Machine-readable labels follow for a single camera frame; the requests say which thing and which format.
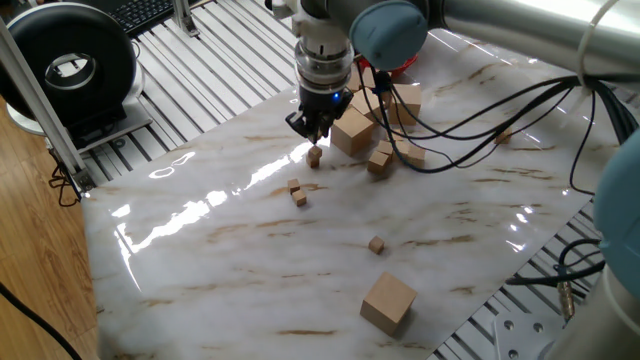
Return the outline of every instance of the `wooden floor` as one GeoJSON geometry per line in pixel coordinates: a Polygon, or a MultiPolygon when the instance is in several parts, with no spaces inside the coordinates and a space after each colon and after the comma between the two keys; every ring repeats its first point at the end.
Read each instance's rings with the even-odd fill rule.
{"type": "MultiPolygon", "coordinates": [[[[0,281],[96,359],[96,311],[80,204],[58,206],[44,139],[18,129],[0,98],[0,281]]],[[[65,189],[66,201],[73,190],[65,189]]],[[[0,359],[68,359],[49,335],[0,297],[0,359]]]]}

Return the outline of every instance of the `computer keyboard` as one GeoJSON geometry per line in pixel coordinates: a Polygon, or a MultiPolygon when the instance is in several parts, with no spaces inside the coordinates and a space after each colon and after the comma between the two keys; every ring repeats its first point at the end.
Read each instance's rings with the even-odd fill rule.
{"type": "Polygon", "coordinates": [[[171,0],[132,0],[110,12],[109,15],[130,37],[133,37],[166,19],[172,13],[171,0]]]}

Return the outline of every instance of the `wooden cube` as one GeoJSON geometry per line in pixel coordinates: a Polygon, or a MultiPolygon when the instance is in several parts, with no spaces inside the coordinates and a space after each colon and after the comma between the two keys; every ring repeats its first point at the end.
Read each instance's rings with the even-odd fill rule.
{"type": "Polygon", "coordinates": [[[371,143],[374,125],[358,110],[347,110],[331,127],[331,143],[349,156],[371,143]]]}
{"type": "Polygon", "coordinates": [[[369,158],[369,163],[367,164],[367,170],[370,173],[374,174],[382,174],[387,169],[387,165],[391,157],[387,154],[383,154],[379,151],[374,151],[371,157],[369,158]]]}
{"type": "Polygon", "coordinates": [[[302,190],[298,190],[293,194],[291,194],[291,198],[293,199],[293,202],[296,203],[298,207],[307,203],[307,194],[305,194],[304,191],[302,190]]]}
{"type": "MultiPolygon", "coordinates": [[[[420,107],[422,106],[422,90],[419,85],[395,85],[398,94],[407,108],[411,111],[411,114],[416,117],[420,114],[420,107]]],[[[415,125],[416,119],[413,118],[404,108],[400,100],[393,100],[391,106],[389,106],[389,122],[391,124],[403,125],[415,125]]]]}
{"type": "Polygon", "coordinates": [[[424,157],[426,153],[427,151],[425,149],[411,144],[411,146],[409,146],[409,152],[407,153],[407,160],[413,166],[424,167],[424,157]]]}
{"type": "Polygon", "coordinates": [[[287,186],[289,187],[289,194],[293,194],[294,192],[300,190],[300,182],[298,179],[291,179],[287,182],[287,186]]]}
{"type": "Polygon", "coordinates": [[[409,149],[411,148],[411,144],[401,141],[401,140],[396,140],[396,147],[398,148],[398,152],[400,152],[400,154],[403,157],[408,157],[409,156],[409,149]]]}
{"type": "Polygon", "coordinates": [[[355,65],[351,65],[351,79],[349,79],[349,83],[347,83],[347,88],[351,90],[352,93],[356,93],[358,90],[362,89],[360,75],[358,74],[358,69],[356,69],[355,65]]]}
{"type": "Polygon", "coordinates": [[[380,110],[380,101],[378,101],[378,96],[374,95],[368,88],[355,93],[353,95],[353,100],[351,100],[351,105],[353,105],[353,107],[367,119],[375,122],[377,117],[378,120],[382,121],[382,110],[380,110]],[[371,111],[369,109],[369,105],[367,105],[367,100],[364,97],[365,93],[367,94],[367,99],[369,99],[369,104],[373,111],[371,111]]]}
{"type": "Polygon", "coordinates": [[[371,241],[369,241],[369,250],[376,253],[376,255],[380,255],[382,250],[384,250],[384,240],[380,239],[377,236],[374,237],[373,239],[371,239],[371,241]]]}
{"type": "Polygon", "coordinates": [[[387,154],[391,158],[393,158],[393,146],[391,146],[391,143],[388,141],[380,140],[380,142],[378,143],[378,147],[376,148],[376,151],[381,152],[383,154],[387,154]]]}
{"type": "Polygon", "coordinates": [[[502,134],[498,135],[497,138],[493,140],[496,144],[508,144],[511,141],[512,130],[510,127],[507,128],[502,134]]]}
{"type": "Polygon", "coordinates": [[[360,316],[392,336],[418,293],[384,272],[362,301],[360,316]]]}
{"type": "Polygon", "coordinates": [[[322,149],[314,145],[309,149],[307,155],[313,160],[320,160],[320,157],[322,157],[322,149]]]}
{"type": "MultiPolygon", "coordinates": [[[[358,76],[358,81],[360,81],[360,75],[358,75],[358,70],[356,69],[356,75],[358,76]]],[[[362,70],[362,80],[364,80],[364,86],[373,89],[376,87],[376,81],[373,79],[373,71],[371,68],[365,68],[362,70]]]]}
{"type": "Polygon", "coordinates": [[[320,166],[320,159],[314,159],[311,157],[311,154],[307,154],[307,165],[309,165],[310,168],[315,169],[320,166]]]}

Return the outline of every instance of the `black cable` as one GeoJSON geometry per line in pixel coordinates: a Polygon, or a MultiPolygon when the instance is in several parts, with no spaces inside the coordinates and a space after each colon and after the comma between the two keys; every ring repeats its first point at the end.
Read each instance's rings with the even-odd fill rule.
{"type": "Polygon", "coordinates": [[[592,93],[592,100],[591,100],[591,117],[589,118],[589,125],[587,126],[587,132],[584,134],[584,138],[582,139],[582,143],[580,143],[580,147],[578,148],[578,153],[576,154],[576,157],[573,159],[573,164],[571,165],[571,172],[569,173],[569,186],[571,186],[571,188],[579,193],[585,194],[585,195],[591,195],[594,196],[595,193],[591,192],[591,191],[587,191],[587,190],[582,190],[578,187],[576,187],[573,184],[573,176],[574,173],[576,172],[576,166],[578,165],[578,161],[580,160],[580,155],[582,154],[582,150],[584,149],[584,145],[587,143],[587,139],[589,138],[589,134],[591,134],[591,128],[593,128],[593,118],[595,117],[596,114],[596,94],[592,93]]]}
{"type": "Polygon", "coordinates": [[[577,279],[581,279],[583,277],[593,275],[597,272],[602,271],[605,266],[605,261],[601,261],[590,268],[576,271],[571,274],[566,275],[558,275],[558,276],[549,276],[544,278],[520,278],[520,279],[508,279],[506,281],[507,285],[550,285],[557,286],[560,282],[565,281],[573,281],[577,279]]]}
{"type": "Polygon", "coordinates": [[[590,257],[592,257],[592,256],[594,256],[594,255],[598,255],[598,254],[600,254],[601,252],[602,252],[602,251],[600,251],[600,250],[596,250],[596,251],[590,252],[590,253],[588,253],[587,255],[582,256],[580,259],[578,259],[578,260],[576,260],[576,261],[572,262],[571,264],[567,264],[567,265],[565,265],[564,267],[565,267],[565,268],[574,267],[574,266],[576,266],[576,265],[580,264],[581,262],[583,262],[583,261],[587,260],[588,258],[590,258],[590,257]]]}
{"type": "Polygon", "coordinates": [[[560,252],[560,256],[558,257],[558,266],[565,267],[565,268],[568,267],[565,264],[565,260],[567,258],[567,255],[569,254],[569,251],[571,251],[571,249],[575,247],[578,247],[580,245],[586,245],[586,244],[598,246],[600,244],[600,239],[580,239],[580,240],[571,242],[560,252]]]}
{"type": "Polygon", "coordinates": [[[522,129],[519,129],[518,131],[515,131],[513,133],[511,133],[510,135],[505,136],[503,139],[500,140],[500,142],[498,144],[496,144],[493,149],[491,149],[491,151],[489,151],[489,153],[487,153],[486,155],[484,155],[483,157],[481,157],[480,159],[472,162],[469,165],[462,165],[462,166],[458,166],[459,169],[468,169],[478,163],[480,163],[481,161],[483,161],[484,159],[488,158],[489,156],[491,156],[491,154],[493,154],[494,151],[496,151],[496,149],[498,148],[498,146],[500,146],[504,140],[506,140],[507,138],[510,138],[516,134],[519,134],[525,130],[527,130],[528,128],[532,127],[533,125],[537,124],[540,120],[546,118],[549,114],[551,114],[551,112],[558,107],[563,101],[564,99],[567,98],[567,96],[569,96],[569,94],[571,93],[571,91],[573,90],[573,88],[567,90],[567,92],[562,96],[562,98],[560,98],[560,100],[558,100],[558,102],[556,102],[553,107],[551,107],[551,109],[549,109],[549,111],[545,112],[544,114],[542,114],[542,116],[540,116],[539,118],[535,119],[534,121],[532,121],[529,125],[523,127],[522,129]]]}
{"type": "Polygon", "coordinates": [[[561,273],[561,275],[558,276],[549,276],[549,277],[544,277],[544,278],[523,278],[523,277],[519,277],[519,278],[512,278],[512,279],[508,279],[506,281],[507,285],[547,285],[547,286],[557,286],[558,283],[561,282],[565,282],[565,281],[573,281],[573,280],[577,280],[577,279],[581,279],[583,277],[595,274],[597,272],[602,271],[602,269],[604,269],[605,266],[605,261],[601,261],[587,269],[584,270],[580,270],[580,271],[576,271],[573,272],[571,274],[562,274],[564,272],[566,272],[566,268],[567,266],[565,265],[565,259],[567,257],[567,255],[569,254],[569,251],[571,251],[571,249],[573,249],[576,246],[580,246],[583,244],[592,244],[592,245],[597,245],[600,243],[600,240],[597,239],[582,239],[582,240],[576,240],[574,242],[572,242],[571,244],[567,245],[564,249],[562,249],[562,252],[560,253],[560,257],[558,258],[558,269],[557,271],[559,273],[561,273]]]}
{"type": "Polygon", "coordinates": [[[33,322],[38,324],[44,331],[46,331],[52,338],[54,338],[60,346],[71,356],[73,360],[82,360],[80,355],[75,351],[75,349],[69,344],[69,342],[62,336],[60,333],[53,328],[48,322],[42,319],[38,314],[33,312],[33,310],[29,309],[25,304],[23,304],[15,295],[7,289],[2,282],[0,282],[0,295],[2,295],[7,301],[13,305],[16,309],[18,309],[21,313],[23,313],[26,317],[31,319],[33,322]]]}
{"type": "Polygon", "coordinates": [[[51,173],[51,179],[49,180],[49,187],[52,189],[60,188],[60,194],[58,195],[58,205],[60,205],[60,207],[71,207],[79,203],[80,193],[75,188],[75,186],[73,186],[73,184],[69,182],[68,180],[69,173],[66,171],[66,167],[62,162],[58,161],[58,159],[51,152],[49,152],[49,154],[51,155],[51,157],[53,157],[53,159],[56,162],[56,168],[53,170],[53,173],[51,173]],[[65,187],[71,187],[76,194],[76,198],[70,204],[64,204],[62,202],[62,196],[64,195],[65,187]]]}

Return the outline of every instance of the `white marble table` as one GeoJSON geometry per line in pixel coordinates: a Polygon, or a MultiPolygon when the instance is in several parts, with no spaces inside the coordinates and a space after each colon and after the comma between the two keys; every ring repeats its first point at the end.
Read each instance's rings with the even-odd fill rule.
{"type": "MultiPolygon", "coordinates": [[[[440,128],[559,73],[434,35],[404,81],[420,83],[421,117],[440,128]]],[[[588,200],[567,189],[588,123],[587,111],[565,114],[571,104],[474,168],[420,175],[394,164],[379,178],[368,153],[350,158],[326,140],[309,169],[311,145],[283,121],[298,105],[285,91],[84,199],[101,338],[135,359],[425,359],[588,200]],[[287,193],[291,178],[305,207],[287,193]],[[367,249],[375,235],[381,256],[367,249]],[[395,338],[359,316],[383,271],[418,292],[395,338]]],[[[577,172],[585,188],[617,148],[603,114],[577,172]]],[[[428,144],[454,157],[474,145],[428,144]]]]}

